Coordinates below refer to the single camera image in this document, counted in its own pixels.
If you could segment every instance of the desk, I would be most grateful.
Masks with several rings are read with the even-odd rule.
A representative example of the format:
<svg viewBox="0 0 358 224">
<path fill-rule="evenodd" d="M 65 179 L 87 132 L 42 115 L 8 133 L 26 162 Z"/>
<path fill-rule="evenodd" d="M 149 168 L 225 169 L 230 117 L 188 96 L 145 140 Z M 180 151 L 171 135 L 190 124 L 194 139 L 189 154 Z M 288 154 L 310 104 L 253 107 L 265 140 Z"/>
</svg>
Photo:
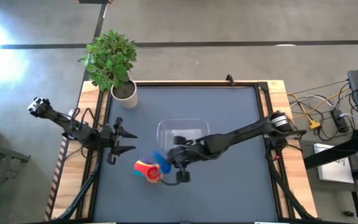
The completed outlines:
<svg viewBox="0 0 358 224">
<path fill-rule="evenodd" d="M 189 82 L 189 81 L 165 81 L 167 83 L 172 82 Z M 224 83 L 222 81 L 192 81 L 192 82 L 205 82 L 205 83 Z M 236 83 L 242 82 L 261 82 L 261 81 L 236 81 Z M 285 86 L 283 81 L 265 81 L 268 84 L 268 93 L 271 99 L 272 108 L 274 111 L 280 110 L 286 112 L 289 117 L 291 117 L 291 111 L 288 104 L 287 93 L 285 91 Z M 105 120 L 105 111 L 108 101 L 108 92 L 105 92 L 101 96 L 102 105 L 99 108 L 99 123 L 103 123 Z M 84 111 L 85 108 L 91 108 L 91 110 L 96 112 L 96 104 L 98 101 L 99 91 L 94 87 L 90 82 L 84 82 L 83 88 L 81 91 L 80 100 L 78 107 L 81 108 L 81 111 Z M 267 104 L 262 97 L 263 111 L 266 115 Z M 85 121 L 90 124 L 93 123 L 93 120 L 90 115 L 85 117 Z M 290 140 L 290 144 L 298 146 L 298 141 Z M 60 148 L 60 155 L 57 162 L 57 168 L 55 169 L 55 177 L 53 178 L 52 188 L 50 191 L 50 196 L 47 204 L 47 211 L 45 214 L 45 219 L 48 220 L 50 217 L 58 217 L 64 212 L 70 202 L 73 200 L 74 196 L 77 194 L 80 189 L 81 182 L 83 180 L 83 173 L 85 167 L 85 159 L 81 156 L 80 153 L 70 156 L 67 161 L 64 161 L 66 154 L 71 153 L 79 148 L 77 142 L 71 141 L 68 143 L 66 139 L 62 141 Z M 288 184 L 291 191 L 294 193 L 295 197 L 300 201 L 300 203 L 306 208 L 306 210 L 313 216 L 317 216 L 316 209 L 314 207 L 313 197 L 310 190 L 310 185 L 308 182 L 306 169 L 303 163 L 303 158 L 301 152 L 292 149 L 290 147 L 283 150 L 283 160 L 285 165 L 285 171 L 287 173 Z M 88 209 L 90 205 L 90 196 L 91 190 L 88 191 L 88 194 L 85 198 L 84 206 L 82 208 L 83 214 L 82 217 L 87 217 Z M 288 216 L 287 203 L 285 197 L 283 196 L 281 190 L 279 189 L 278 194 L 280 196 L 280 207 L 283 212 L 283 216 Z"/>
</svg>

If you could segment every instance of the white flower pot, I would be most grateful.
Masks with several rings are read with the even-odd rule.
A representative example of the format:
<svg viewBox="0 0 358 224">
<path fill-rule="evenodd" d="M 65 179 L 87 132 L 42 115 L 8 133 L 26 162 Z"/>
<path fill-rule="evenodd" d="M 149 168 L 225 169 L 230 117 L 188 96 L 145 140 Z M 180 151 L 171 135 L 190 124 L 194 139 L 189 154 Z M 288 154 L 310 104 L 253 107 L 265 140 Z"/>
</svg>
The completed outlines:
<svg viewBox="0 0 358 224">
<path fill-rule="evenodd" d="M 112 97 L 114 97 L 114 99 L 116 99 L 118 102 L 120 102 L 121 106 L 128 108 L 128 109 L 134 108 L 137 105 L 137 86 L 133 80 L 130 80 L 130 81 L 135 85 L 135 91 L 130 97 L 128 97 L 126 99 L 120 99 L 120 98 L 117 98 L 116 96 L 114 96 L 114 93 L 112 91 L 114 86 L 112 86 L 110 89 L 110 93 L 111 93 Z"/>
</svg>

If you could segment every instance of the green leaves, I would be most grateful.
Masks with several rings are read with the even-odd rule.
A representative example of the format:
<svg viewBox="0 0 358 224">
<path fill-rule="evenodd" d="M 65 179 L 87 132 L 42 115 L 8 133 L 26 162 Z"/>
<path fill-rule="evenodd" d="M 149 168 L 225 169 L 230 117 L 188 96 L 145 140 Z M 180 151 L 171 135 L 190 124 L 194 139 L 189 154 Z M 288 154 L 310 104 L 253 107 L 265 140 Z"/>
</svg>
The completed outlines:
<svg viewBox="0 0 358 224">
<path fill-rule="evenodd" d="M 128 71 L 136 62 L 136 46 L 124 35 L 110 30 L 86 46 L 87 52 L 79 61 L 84 63 L 92 84 L 101 91 L 116 88 L 129 81 Z"/>
</svg>

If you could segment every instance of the clear plastic container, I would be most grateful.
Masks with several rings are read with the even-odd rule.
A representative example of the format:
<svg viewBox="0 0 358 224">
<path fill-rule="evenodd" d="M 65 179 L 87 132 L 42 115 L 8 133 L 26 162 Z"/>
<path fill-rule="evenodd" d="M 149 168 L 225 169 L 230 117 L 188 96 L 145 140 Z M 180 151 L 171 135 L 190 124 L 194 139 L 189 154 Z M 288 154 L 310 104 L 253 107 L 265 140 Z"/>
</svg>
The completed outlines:
<svg viewBox="0 0 358 224">
<path fill-rule="evenodd" d="M 209 135 L 209 125 L 203 119 L 168 119 L 160 121 L 157 128 L 157 142 L 161 149 L 168 151 L 176 147 L 174 136 L 198 139 Z"/>
</svg>

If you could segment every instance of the wooden board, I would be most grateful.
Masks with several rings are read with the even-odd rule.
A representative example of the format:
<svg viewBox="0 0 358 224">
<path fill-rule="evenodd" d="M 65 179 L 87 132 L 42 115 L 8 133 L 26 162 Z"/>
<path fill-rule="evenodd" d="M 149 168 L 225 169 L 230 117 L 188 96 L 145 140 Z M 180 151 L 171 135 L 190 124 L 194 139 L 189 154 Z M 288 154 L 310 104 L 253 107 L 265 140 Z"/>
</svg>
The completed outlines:
<svg viewBox="0 0 358 224">
<path fill-rule="evenodd" d="M 150 82 L 222 82 L 216 80 L 199 80 L 199 81 L 136 81 L 137 83 L 150 83 Z M 236 82 L 267 82 L 269 87 L 270 99 L 272 102 L 273 110 L 283 111 L 285 112 L 290 118 L 292 118 L 291 108 L 287 98 L 287 92 L 285 91 L 285 85 L 282 80 L 240 80 Z M 108 92 L 104 93 L 103 96 L 103 104 L 101 108 L 101 114 L 99 118 L 99 123 L 103 123 L 104 112 L 106 109 L 107 104 L 107 96 Z M 98 100 L 99 90 L 97 87 L 93 86 L 91 82 L 84 82 L 83 88 L 81 91 L 80 101 L 78 103 L 78 107 L 81 109 L 81 112 L 84 112 L 85 108 L 91 108 L 92 112 L 94 113 L 96 109 L 96 103 Z M 267 114 L 267 105 L 262 96 L 262 104 L 264 105 L 264 112 Z M 85 121 L 89 122 L 90 124 L 93 123 L 93 119 L 90 115 L 86 116 Z M 294 146 L 299 146 L 299 142 L 296 140 L 289 140 L 290 144 Z M 64 158 L 65 155 L 65 148 L 63 146 L 66 145 L 65 140 L 63 140 L 62 148 L 61 148 L 61 155 L 60 158 Z M 79 148 L 79 144 L 77 142 L 71 141 L 67 146 L 67 154 L 75 151 Z M 290 186 L 291 191 L 295 195 L 295 197 L 299 200 L 299 202 L 304 206 L 304 208 L 314 217 L 317 217 L 316 208 L 314 206 L 313 196 L 311 194 L 311 189 L 309 185 L 308 176 L 306 174 L 305 165 L 303 163 L 302 154 L 299 150 L 286 147 L 283 150 L 283 159 L 285 170 L 287 173 L 287 179 Z M 71 203 L 74 199 L 75 195 L 78 193 L 81 187 L 81 180 L 83 177 L 83 171 L 85 166 L 85 158 L 82 157 L 81 153 L 76 153 L 69 157 L 64 162 L 63 167 L 57 169 L 60 171 L 58 175 L 54 178 L 55 181 L 52 183 L 52 190 L 51 195 L 53 194 L 54 197 L 50 197 L 48 200 L 48 208 L 47 208 L 47 215 L 45 219 L 48 220 L 50 217 L 55 218 L 61 215 L 67 206 Z M 89 198 L 90 198 L 90 191 L 87 193 L 87 197 L 85 198 L 85 204 L 83 208 L 83 217 L 87 216 L 88 208 L 89 208 Z M 286 200 L 282 190 L 279 188 L 279 196 L 280 202 L 282 205 L 283 215 L 284 217 L 288 216 L 288 210 L 286 206 Z"/>
</svg>

